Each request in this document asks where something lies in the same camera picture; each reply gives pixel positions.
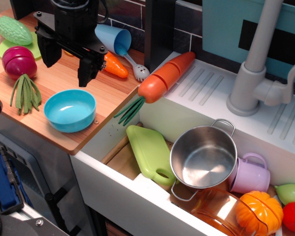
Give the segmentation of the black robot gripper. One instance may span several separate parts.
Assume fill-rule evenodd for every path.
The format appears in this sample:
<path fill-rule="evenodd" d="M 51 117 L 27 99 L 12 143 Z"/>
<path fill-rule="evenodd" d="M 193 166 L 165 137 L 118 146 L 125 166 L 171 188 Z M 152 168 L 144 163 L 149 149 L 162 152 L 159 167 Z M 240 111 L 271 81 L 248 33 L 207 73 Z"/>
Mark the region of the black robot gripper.
<path fill-rule="evenodd" d="M 104 55 L 107 49 L 95 35 L 98 24 L 98 9 L 104 0 L 52 0 L 54 12 L 37 11 L 37 43 L 44 64 L 50 68 L 61 58 L 62 50 L 80 59 L 78 68 L 79 87 L 86 87 L 98 72 L 106 67 Z"/>

